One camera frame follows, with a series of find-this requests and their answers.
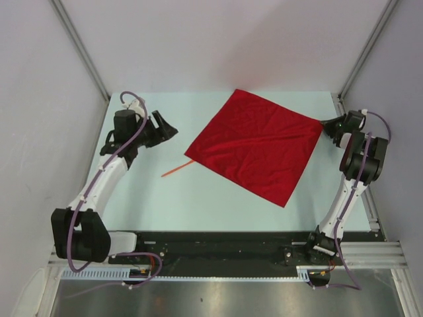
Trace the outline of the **orange plastic knife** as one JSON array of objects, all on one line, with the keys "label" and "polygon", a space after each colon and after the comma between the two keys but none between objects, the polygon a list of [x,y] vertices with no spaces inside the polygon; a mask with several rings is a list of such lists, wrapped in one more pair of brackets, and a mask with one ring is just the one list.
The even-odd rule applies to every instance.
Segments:
[{"label": "orange plastic knife", "polygon": [[174,168],[174,169],[172,169],[168,172],[165,172],[164,174],[161,175],[161,177],[164,178],[166,176],[169,176],[169,175],[181,170],[182,168],[185,168],[185,167],[191,165],[194,162],[195,162],[194,160],[189,160],[188,162],[186,162],[186,163],[184,163],[184,164],[182,164],[182,165],[180,165],[180,166],[178,166],[178,167],[176,167],[176,168]]}]

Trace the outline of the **red cloth napkin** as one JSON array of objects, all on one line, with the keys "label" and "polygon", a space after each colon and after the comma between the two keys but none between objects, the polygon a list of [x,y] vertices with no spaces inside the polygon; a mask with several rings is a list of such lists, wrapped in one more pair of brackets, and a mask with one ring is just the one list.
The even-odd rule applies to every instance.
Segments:
[{"label": "red cloth napkin", "polygon": [[319,120],[237,89],[185,155],[285,207],[322,131]]}]

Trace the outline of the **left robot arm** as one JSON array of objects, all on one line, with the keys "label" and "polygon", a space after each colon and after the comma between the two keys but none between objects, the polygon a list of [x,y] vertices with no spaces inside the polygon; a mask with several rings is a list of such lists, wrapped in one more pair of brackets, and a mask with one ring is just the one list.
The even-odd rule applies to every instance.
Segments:
[{"label": "left robot arm", "polygon": [[132,264],[145,259],[146,248],[131,232],[109,231],[102,215],[116,185],[130,169],[140,147],[152,148],[178,133],[158,111],[144,118],[135,110],[118,110],[114,128],[100,150],[98,168],[81,193],[51,216],[54,246],[61,259],[103,262],[123,254]]}]

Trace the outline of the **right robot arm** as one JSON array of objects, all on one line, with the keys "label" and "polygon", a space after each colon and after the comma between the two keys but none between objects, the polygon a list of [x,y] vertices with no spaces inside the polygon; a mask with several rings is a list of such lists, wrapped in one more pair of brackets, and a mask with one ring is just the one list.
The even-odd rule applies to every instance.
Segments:
[{"label": "right robot arm", "polygon": [[376,181],[383,170],[391,129],[386,125],[388,137],[374,137],[363,132],[367,116],[382,117],[367,109],[351,110],[343,116],[323,122],[323,131],[334,145],[344,149],[340,162],[340,186],[329,212],[306,242],[305,258],[320,265],[341,254],[340,243],[345,222],[358,198]]}]

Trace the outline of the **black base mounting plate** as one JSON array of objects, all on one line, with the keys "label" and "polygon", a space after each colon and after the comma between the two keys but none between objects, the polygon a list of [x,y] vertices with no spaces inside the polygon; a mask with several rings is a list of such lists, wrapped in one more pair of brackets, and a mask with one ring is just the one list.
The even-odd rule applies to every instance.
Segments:
[{"label": "black base mounting plate", "polygon": [[313,249],[322,238],[308,231],[287,232],[135,232],[135,251],[151,252],[163,261],[163,274],[190,275],[220,269],[255,272],[295,265],[340,265],[340,254]]}]

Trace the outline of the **left aluminium frame post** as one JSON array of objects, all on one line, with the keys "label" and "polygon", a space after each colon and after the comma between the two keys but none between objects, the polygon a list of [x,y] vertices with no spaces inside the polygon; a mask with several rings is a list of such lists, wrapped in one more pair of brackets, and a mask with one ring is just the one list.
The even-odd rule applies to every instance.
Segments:
[{"label": "left aluminium frame post", "polygon": [[111,99],[110,94],[107,91],[104,81],[101,79],[101,76],[91,58],[88,50],[86,49],[83,40],[75,27],[70,14],[68,13],[63,1],[60,0],[49,0],[49,4],[52,6],[54,13],[56,14],[59,22],[61,23],[65,33],[70,39],[74,50],[79,56],[83,67],[85,68],[88,76],[91,78],[95,88],[102,98],[109,102]]}]

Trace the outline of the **aluminium frame post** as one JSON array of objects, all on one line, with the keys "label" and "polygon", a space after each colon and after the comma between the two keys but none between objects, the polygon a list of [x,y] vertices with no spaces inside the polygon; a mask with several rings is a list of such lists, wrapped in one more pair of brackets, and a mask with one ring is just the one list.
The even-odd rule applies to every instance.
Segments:
[{"label": "aluminium frame post", "polygon": [[384,6],[381,14],[379,15],[379,18],[377,19],[377,22],[375,23],[375,26],[373,27],[370,35],[368,36],[364,47],[360,51],[360,54],[352,68],[352,70],[349,72],[344,84],[342,85],[342,88],[340,89],[340,92],[338,93],[339,100],[344,100],[351,89],[352,85],[354,84],[356,78],[360,74],[360,71],[362,70],[363,66],[365,65],[368,57],[370,56],[370,53],[372,52],[373,48],[375,47],[378,39],[382,35],[385,27],[389,23],[389,20],[393,16],[393,13],[395,12],[396,8],[401,3],[400,0],[389,0],[387,1],[386,5]]},{"label": "aluminium frame post", "polygon": [[74,50],[79,56],[83,67],[85,68],[88,76],[91,78],[95,88],[102,98],[109,102],[111,99],[110,94],[107,91],[104,81],[101,79],[101,76],[91,58],[88,50],[86,49],[83,40],[75,27],[70,14],[68,13],[63,1],[60,0],[49,0],[49,4],[52,6],[54,13],[56,14],[59,22],[61,23],[65,33],[70,39]]}]

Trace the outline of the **aluminium front rail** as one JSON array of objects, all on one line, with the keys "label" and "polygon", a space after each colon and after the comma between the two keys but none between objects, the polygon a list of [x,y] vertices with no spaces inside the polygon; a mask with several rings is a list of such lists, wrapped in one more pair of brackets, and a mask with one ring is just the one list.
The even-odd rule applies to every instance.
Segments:
[{"label": "aluminium front rail", "polygon": [[318,250],[308,251],[304,243],[296,242],[278,245],[265,242],[263,244],[245,244],[236,248],[234,244],[173,243],[148,244],[147,249],[159,256],[163,265],[187,262],[200,262],[207,265],[228,264],[230,261],[238,265],[245,262],[259,262],[272,265],[288,266],[325,266],[335,263],[336,266],[346,264],[348,267],[361,268],[398,268],[406,265],[402,248],[398,242],[343,242],[340,250],[333,256]]}]

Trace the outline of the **right aluminium frame post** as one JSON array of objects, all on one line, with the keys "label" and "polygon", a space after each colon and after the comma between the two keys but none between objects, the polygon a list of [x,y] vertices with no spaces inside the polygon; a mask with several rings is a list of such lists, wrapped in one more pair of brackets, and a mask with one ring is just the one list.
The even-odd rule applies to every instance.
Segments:
[{"label": "right aluminium frame post", "polygon": [[344,84],[342,85],[342,88],[340,89],[340,92],[338,93],[339,100],[344,100],[351,89],[352,85],[354,84],[356,78],[360,74],[360,71],[362,70],[363,66],[365,65],[368,57],[370,56],[370,53],[372,52],[373,48],[375,47],[378,39],[382,35],[385,27],[389,23],[389,20],[393,16],[393,13],[395,12],[396,8],[401,3],[400,0],[389,0],[387,1],[386,5],[384,6],[381,14],[379,15],[379,18],[377,19],[377,22],[375,23],[375,26],[373,27],[370,35],[368,36],[364,47],[360,51],[360,54],[352,68],[352,70],[349,72]]}]

